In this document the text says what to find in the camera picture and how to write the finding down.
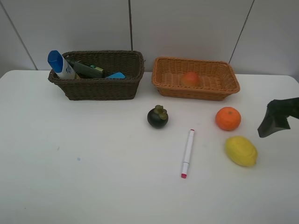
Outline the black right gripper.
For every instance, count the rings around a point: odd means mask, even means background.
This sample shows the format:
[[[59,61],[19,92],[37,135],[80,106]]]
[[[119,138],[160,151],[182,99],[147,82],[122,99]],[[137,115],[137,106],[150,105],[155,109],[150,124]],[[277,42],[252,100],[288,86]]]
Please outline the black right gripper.
[[[290,130],[288,117],[299,118],[299,98],[272,100],[257,131],[260,138],[268,137],[276,132]]]

